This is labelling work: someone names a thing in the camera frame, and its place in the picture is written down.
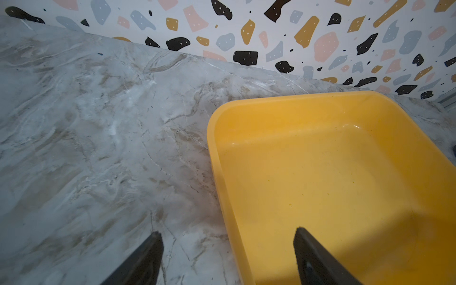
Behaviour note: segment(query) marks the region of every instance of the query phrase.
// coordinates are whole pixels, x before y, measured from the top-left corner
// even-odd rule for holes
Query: gray marble surface
[[[155,230],[159,284],[240,284],[211,114],[230,100],[358,90],[6,16],[0,33],[0,284],[97,285]],[[456,164],[444,110],[390,97]]]

